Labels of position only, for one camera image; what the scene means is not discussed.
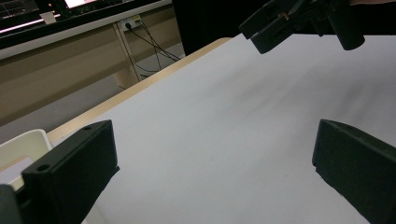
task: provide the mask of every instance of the wooden table edge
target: wooden table edge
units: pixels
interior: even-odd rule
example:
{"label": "wooden table edge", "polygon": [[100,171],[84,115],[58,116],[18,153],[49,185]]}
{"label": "wooden table edge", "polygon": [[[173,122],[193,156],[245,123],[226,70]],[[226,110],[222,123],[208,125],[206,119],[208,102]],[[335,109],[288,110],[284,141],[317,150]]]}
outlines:
{"label": "wooden table edge", "polygon": [[230,39],[231,39],[230,37],[220,38],[208,44],[207,46],[195,51],[194,53],[188,55],[187,57],[181,59],[180,61],[167,66],[166,68],[156,73],[155,75],[148,77],[143,81],[140,81],[139,83],[133,85],[131,88],[128,88],[127,90],[120,92],[119,94],[111,97],[110,99],[102,102],[101,104],[84,112],[83,114],[75,117],[74,119],[67,121],[65,124],[59,126],[58,128],[50,131],[47,134],[48,139],[51,141],[51,143],[59,141],[60,139],[69,135],[71,132],[82,128],[83,126],[88,124],[91,120],[104,114],[105,112],[107,112],[107,110],[111,109],[112,107],[122,103],[123,101],[141,92],[150,85],[166,77],[169,77],[170,75],[175,73],[178,69],[186,66],[189,63],[192,63],[193,61],[204,56],[212,49],[217,48],[218,46],[224,44]]}

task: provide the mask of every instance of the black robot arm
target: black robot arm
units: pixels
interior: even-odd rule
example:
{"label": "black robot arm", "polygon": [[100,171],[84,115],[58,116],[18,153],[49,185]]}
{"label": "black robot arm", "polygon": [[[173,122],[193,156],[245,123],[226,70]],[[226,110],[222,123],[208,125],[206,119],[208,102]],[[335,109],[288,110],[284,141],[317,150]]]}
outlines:
{"label": "black robot arm", "polygon": [[271,0],[245,20],[239,30],[263,54],[311,23],[319,36],[329,24],[345,50],[364,43],[347,0]]}

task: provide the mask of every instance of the white tabletop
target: white tabletop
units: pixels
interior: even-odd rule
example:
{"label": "white tabletop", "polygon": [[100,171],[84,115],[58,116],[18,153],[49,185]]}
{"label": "white tabletop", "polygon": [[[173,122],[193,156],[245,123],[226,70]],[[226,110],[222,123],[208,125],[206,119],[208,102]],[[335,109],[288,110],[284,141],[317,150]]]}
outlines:
{"label": "white tabletop", "polygon": [[241,35],[92,122],[112,119],[120,171],[107,223],[368,223],[315,172],[320,119],[396,145],[396,36],[344,51],[293,35],[261,55]]}

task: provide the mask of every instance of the computer screen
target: computer screen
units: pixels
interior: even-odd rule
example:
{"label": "computer screen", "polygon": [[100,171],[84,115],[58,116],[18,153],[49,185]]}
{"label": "computer screen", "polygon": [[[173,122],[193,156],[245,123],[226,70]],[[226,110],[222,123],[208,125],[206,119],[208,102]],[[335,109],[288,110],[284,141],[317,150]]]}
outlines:
{"label": "computer screen", "polygon": [[95,2],[97,0],[64,0],[69,8],[78,7],[87,3]]}
{"label": "computer screen", "polygon": [[0,0],[0,20],[38,10],[35,0]]}

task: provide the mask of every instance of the white container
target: white container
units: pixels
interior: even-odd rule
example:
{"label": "white container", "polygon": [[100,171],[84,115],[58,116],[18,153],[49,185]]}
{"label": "white container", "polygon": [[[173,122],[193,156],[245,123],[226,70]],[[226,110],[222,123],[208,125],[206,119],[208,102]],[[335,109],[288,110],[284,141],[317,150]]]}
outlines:
{"label": "white container", "polygon": [[21,171],[52,149],[41,129],[22,133],[0,145],[0,183],[15,190],[23,185]]}

